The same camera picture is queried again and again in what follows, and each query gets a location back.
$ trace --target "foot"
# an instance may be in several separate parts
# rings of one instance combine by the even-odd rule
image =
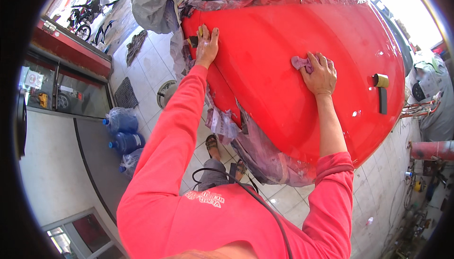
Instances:
[[[244,166],[242,160],[238,161],[238,165],[236,167],[235,178],[236,180],[240,181],[243,178],[244,174],[246,173],[247,168]]]
[[[213,146],[213,145],[207,146],[208,153],[211,155],[211,157],[213,159],[221,161],[221,156],[219,155],[219,150],[218,150],[217,141],[216,141],[215,137],[210,137],[207,139],[207,143],[212,143],[212,142],[216,142],[216,146]]]

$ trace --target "power cord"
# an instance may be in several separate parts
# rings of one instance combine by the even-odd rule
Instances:
[[[194,186],[194,188],[199,185],[201,182],[200,181],[197,181],[195,178],[194,178],[194,175],[199,172],[199,171],[218,171],[228,177],[230,177],[231,179],[235,180],[236,183],[240,184],[240,186],[245,189],[247,191],[247,193],[249,193],[252,197],[254,197],[255,200],[257,200],[260,204],[262,204],[270,213],[271,215],[274,217],[274,219],[276,220],[277,222],[277,225],[279,226],[280,230],[281,230],[281,233],[282,233],[282,237],[284,238],[284,243],[285,243],[285,246],[286,246],[286,249],[287,249],[287,254],[288,254],[288,258],[289,259],[293,259],[293,255],[292,255],[292,250],[290,249],[290,244],[288,242],[288,239],[287,239],[287,235],[285,233],[285,230],[284,230],[284,227],[282,226],[282,223],[281,223],[281,220],[278,218],[278,216],[276,215],[276,213],[273,211],[273,209],[267,204],[265,203],[262,199],[260,199],[259,197],[257,197],[254,193],[252,193],[252,191],[250,189],[248,189],[243,183],[241,183],[240,181],[236,180],[236,178],[231,175],[230,173],[227,173],[225,171],[220,171],[220,170],[217,170],[215,168],[208,168],[208,167],[204,167],[204,168],[201,168],[201,169],[198,169],[196,171],[194,171],[194,173],[192,174],[192,179],[197,182],[197,184]]]
[[[407,183],[406,183],[405,180],[400,181],[399,186],[397,186],[397,189],[396,189],[396,191],[394,192],[394,197],[393,197],[393,200],[392,200],[392,202],[391,202],[391,207],[390,207],[390,209],[389,209],[389,217],[388,217],[389,229],[388,229],[388,233],[387,233],[387,235],[386,235],[386,237],[385,237],[385,239],[384,239],[384,242],[385,242],[385,243],[386,243],[386,241],[387,241],[387,239],[388,239],[388,236],[392,235],[390,232],[391,232],[392,228],[394,227],[394,222],[396,221],[396,218],[397,218],[397,214],[396,214],[396,216],[394,217],[393,222],[391,223],[391,214],[392,214],[392,211],[393,211],[394,201],[395,201],[395,199],[396,199],[397,191],[399,191],[399,188],[400,188],[400,186],[402,185],[402,183],[404,183],[405,186],[407,185]],[[399,203],[398,207],[402,204],[402,200],[404,199],[404,196],[405,196],[405,190],[406,190],[406,189],[404,188],[404,193],[402,194],[402,197],[401,197],[401,199],[400,199],[400,203]],[[381,251],[381,256],[383,256],[383,253],[386,251],[386,247],[387,247],[387,246],[383,246],[383,249],[382,249],[382,251]]]

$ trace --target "masking tape roll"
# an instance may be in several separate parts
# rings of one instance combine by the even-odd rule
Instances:
[[[387,75],[375,74],[372,77],[374,79],[374,86],[384,88],[389,86],[389,79]]]

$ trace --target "red car body panel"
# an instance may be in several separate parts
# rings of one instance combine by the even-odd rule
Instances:
[[[185,38],[196,35],[203,23],[220,30],[219,53],[207,77],[216,107],[231,109],[241,127],[236,98],[291,157],[315,165],[320,142],[315,98],[292,67],[292,56],[321,52],[334,62],[334,107],[355,167],[377,149],[399,118],[405,87],[402,55],[369,3],[194,11],[183,20]],[[372,82],[376,73],[389,77],[387,114],[379,113],[378,88]]]

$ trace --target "purple rag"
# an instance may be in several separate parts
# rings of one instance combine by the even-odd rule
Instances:
[[[320,59],[318,58],[318,56],[315,56],[315,58],[317,59],[317,61],[320,62]],[[301,67],[305,66],[306,72],[308,74],[312,74],[312,72],[314,71],[314,67],[312,66],[312,63],[310,62],[309,58],[303,59],[303,58],[300,58],[299,56],[293,56],[292,65],[297,70],[299,70],[299,69],[301,69]]]

